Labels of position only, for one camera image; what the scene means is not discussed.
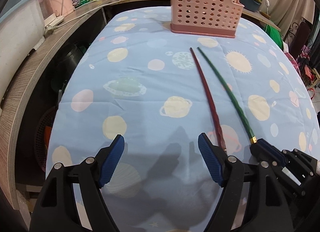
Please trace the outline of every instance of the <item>green chopstick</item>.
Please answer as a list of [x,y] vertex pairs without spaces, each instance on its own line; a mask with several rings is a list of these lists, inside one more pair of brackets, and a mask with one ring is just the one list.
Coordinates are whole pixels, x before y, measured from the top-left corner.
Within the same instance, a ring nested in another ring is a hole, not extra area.
[[226,81],[224,80],[224,78],[221,76],[221,74],[219,73],[219,71],[217,70],[217,68],[212,64],[212,62],[210,61],[210,59],[206,56],[206,54],[200,49],[200,47],[197,47],[198,51],[201,53],[201,55],[205,58],[205,60],[207,61],[207,63],[210,65],[211,69],[214,71],[214,73],[216,74],[217,78],[219,79],[220,83],[222,84],[222,86],[225,88],[231,102],[233,103],[239,117],[240,120],[242,122],[242,124],[244,125],[244,129],[247,132],[247,135],[249,137],[249,140],[251,142],[251,144],[254,144],[257,142],[257,139],[249,125],[249,122],[246,118],[246,116],[244,115],[244,112],[242,110],[242,108],[240,107],[236,97],[234,96],[234,94],[232,93],[232,91],[230,90],[229,86],[227,85]]

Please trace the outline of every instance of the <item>table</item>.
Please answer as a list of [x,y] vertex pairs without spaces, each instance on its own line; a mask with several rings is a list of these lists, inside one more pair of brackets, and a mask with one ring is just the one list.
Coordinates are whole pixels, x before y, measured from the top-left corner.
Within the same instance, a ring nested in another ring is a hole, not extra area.
[[[126,11],[108,23],[68,83],[51,134],[47,173],[57,162],[78,164],[109,146],[117,134],[124,136],[125,151],[102,188],[121,232],[203,232],[220,197],[197,145],[202,132],[217,143],[190,47],[200,46],[210,57],[258,139],[279,150],[299,148],[320,157],[320,130],[308,92],[266,33],[240,19],[235,39],[174,34],[170,9]],[[228,155],[254,164],[227,93],[196,55]],[[78,189],[75,194],[83,210]],[[245,208],[246,195],[242,200]]]
[[[121,3],[145,1],[145,0],[120,0]],[[105,0],[96,1],[86,4],[77,9],[65,18],[65,22],[75,17],[103,5]],[[33,53],[23,64],[20,70],[12,79],[12,83],[8,87],[6,98],[3,103],[3,112],[0,117],[0,186],[4,191],[7,199],[14,209],[19,209],[19,203],[16,195],[16,185],[14,177],[14,158],[17,136],[21,124],[21,120],[31,96],[31,93],[37,84],[41,74],[51,61],[53,56],[65,41],[78,29],[81,25],[91,17],[95,12],[91,12],[86,16],[74,20],[70,24],[56,30],[52,35],[46,38],[39,49]],[[252,13],[244,10],[244,14],[249,14],[272,26],[273,23],[258,13]]]

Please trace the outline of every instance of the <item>wooden countertop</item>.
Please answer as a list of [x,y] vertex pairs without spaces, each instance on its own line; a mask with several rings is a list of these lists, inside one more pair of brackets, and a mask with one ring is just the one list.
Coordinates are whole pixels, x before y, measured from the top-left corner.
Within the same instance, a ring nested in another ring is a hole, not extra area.
[[[145,0],[120,0],[120,3],[134,1]],[[88,3],[66,16],[64,22],[74,19],[77,16],[106,3],[106,0]],[[55,30],[52,35],[48,36],[38,50],[26,59],[22,67],[13,77],[8,88],[2,108],[2,115],[0,117],[0,186],[14,209],[19,209],[14,176],[15,150],[20,124],[28,100],[41,74],[44,72],[56,52],[75,30],[95,12],[97,12],[97,10]],[[279,30],[273,22],[257,12],[253,13],[244,10],[243,13]]]

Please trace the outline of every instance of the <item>white container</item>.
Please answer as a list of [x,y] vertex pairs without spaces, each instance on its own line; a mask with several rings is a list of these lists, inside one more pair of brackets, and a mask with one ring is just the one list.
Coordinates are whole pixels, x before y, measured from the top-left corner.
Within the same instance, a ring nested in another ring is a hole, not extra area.
[[43,35],[44,19],[38,0],[21,0],[0,18],[1,99],[22,61],[44,42]]

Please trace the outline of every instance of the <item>brown plastic basket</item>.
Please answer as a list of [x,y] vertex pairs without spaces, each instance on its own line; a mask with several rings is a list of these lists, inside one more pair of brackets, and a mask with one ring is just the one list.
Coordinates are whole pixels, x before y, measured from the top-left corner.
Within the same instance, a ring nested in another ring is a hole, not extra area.
[[179,34],[236,37],[244,6],[239,0],[171,0],[171,31]]

